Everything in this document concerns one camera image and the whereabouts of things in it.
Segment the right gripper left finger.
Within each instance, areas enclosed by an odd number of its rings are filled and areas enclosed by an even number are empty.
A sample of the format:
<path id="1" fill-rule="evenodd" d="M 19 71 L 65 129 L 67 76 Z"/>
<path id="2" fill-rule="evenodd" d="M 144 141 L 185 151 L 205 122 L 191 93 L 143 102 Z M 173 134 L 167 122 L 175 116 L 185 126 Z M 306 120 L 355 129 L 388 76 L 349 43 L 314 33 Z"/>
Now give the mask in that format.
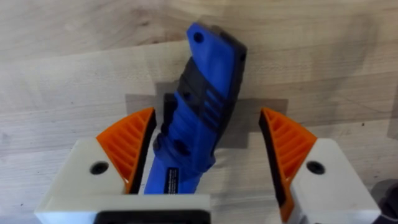
<path id="1" fill-rule="evenodd" d="M 146 108 L 95 138 L 78 140 L 35 212 L 43 213 L 56 200 L 65 205 L 92 195 L 137 194 L 155 127 L 155 109 Z"/>

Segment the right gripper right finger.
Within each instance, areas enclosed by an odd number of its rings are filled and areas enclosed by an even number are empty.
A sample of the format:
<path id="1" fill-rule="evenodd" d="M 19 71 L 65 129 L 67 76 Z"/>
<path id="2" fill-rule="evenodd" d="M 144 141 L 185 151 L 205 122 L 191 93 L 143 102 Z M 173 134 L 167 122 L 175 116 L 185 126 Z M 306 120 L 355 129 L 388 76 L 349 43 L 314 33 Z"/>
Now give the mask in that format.
<path id="1" fill-rule="evenodd" d="M 259 126 L 282 223 L 374 223 L 381 209 L 336 141 L 262 108 Z"/>

